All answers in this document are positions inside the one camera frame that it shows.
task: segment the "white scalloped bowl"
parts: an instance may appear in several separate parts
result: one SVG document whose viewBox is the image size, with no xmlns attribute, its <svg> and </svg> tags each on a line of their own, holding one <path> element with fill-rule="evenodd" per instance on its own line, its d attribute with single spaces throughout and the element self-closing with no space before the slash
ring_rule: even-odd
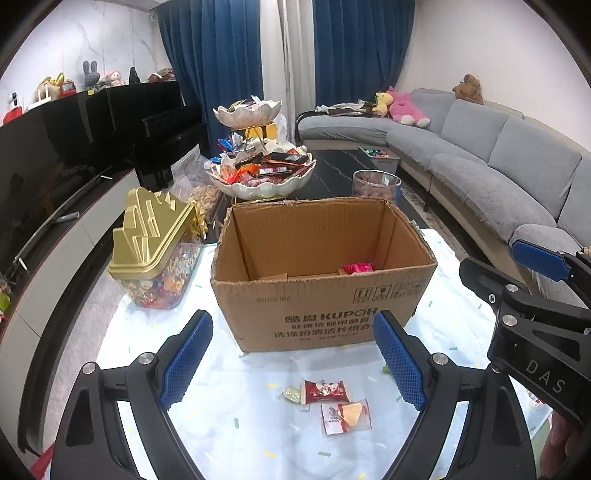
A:
<svg viewBox="0 0 591 480">
<path fill-rule="evenodd" d="M 228 185 L 227 183 L 220 181 L 220 179 L 211 172 L 208 171 L 207 173 L 212 179 L 212 183 L 226 195 L 230 197 L 237 197 L 241 200 L 260 200 L 279 196 L 287 197 L 291 192 L 302 188 L 306 183 L 308 183 L 315 168 L 316 160 L 312 160 L 312 165 L 301 177 L 290 177 L 281 183 L 271 183 L 270 181 L 266 181 L 257 187 L 247 187 L 242 183 Z"/>
<path fill-rule="evenodd" d="M 281 101 L 265 100 L 253 105 L 238 105 L 233 112 L 225 107 L 213 109 L 217 120 L 231 130 L 244 130 L 256 125 L 266 125 L 272 122 L 281 110 Z"/>
</svg>

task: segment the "tile floor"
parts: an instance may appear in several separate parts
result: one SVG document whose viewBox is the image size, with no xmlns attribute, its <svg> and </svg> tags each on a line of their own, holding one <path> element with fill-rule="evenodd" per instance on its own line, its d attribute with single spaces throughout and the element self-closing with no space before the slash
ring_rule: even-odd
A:
<svg viewBox="0 0 591 480">
<path fill-rule="evenodd" d="M 458 260 L 468 257 L 460 242 L 431 210 L 423 212 L 424 200 L 408 185 L 402 193 L 427 225 L 435 229 L 452 248 Z M 68 338 L 51 386 L 43 430 L 43 449 L 55 440 L 68 396 L 84 363 L 96 360 L 100 345 L 117 305 L 124 296 L 121 285 L 105 269 L 92 290 Z"/>
</svg>

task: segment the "stuffed rabbit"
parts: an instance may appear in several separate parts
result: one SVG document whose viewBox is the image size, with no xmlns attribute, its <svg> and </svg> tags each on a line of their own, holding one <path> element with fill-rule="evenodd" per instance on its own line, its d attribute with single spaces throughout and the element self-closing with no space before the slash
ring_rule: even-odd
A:
<svg viewBox="0 0 591 480">
<path fill-rule="evenodd" d="M 82 68 L 85 74 L 84 87 L 86 90 L 90 90 L 100 79 L 100 73 L 96 71 L 96 62 L 93 61 L 92 63 L 89 63 L 88 60 L 85 60 L 82 64 Z"/>
</svg>

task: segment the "blue textured pad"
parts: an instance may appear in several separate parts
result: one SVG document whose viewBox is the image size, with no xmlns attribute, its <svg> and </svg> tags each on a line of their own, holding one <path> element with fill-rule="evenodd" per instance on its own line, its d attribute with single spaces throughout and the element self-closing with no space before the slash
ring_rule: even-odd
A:
<svg viewBox="0 0 591 480">
<path fill-rule="evenodd" d="M 511 247 L 511 255 L 519 265 L 538 272 L 550 280 L 567 281 L 570 268 L 561 255 L 517 240 Z"/>
<path fill-rule="evenodd" d="M 162 395 L 160 395 L 160 405 L 164 410 L 169 410 L 173 403 L 183 399 L 212 340 L 212 335 L 212 316 L 205 313 L 164 374 Z"/>
<path fill-rule="evenodd" d="M 405 402 L 422 410 L 427 403 L 423 374 L 382 313 L 374 316 L 374 338 Z"/>
</svg>

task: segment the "gray sofa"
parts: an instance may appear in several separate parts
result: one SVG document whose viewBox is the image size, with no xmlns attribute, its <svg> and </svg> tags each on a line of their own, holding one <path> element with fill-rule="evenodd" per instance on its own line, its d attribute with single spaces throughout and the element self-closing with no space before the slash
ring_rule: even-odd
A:
<svg viewBox="0 0 591 480">
<path fill-rule="evenodd" d="M 463 226 L 494 266 L 546 298 L 584 306 L 563 282 L 514 263 L 524 239 L 574 254 L 591 245 L 591 154 L 522 113 L 418 89 L 426 129 L 390 119 L 312 116 L 299 125 L 309 149 L 381 145 Z"/>
</svg>

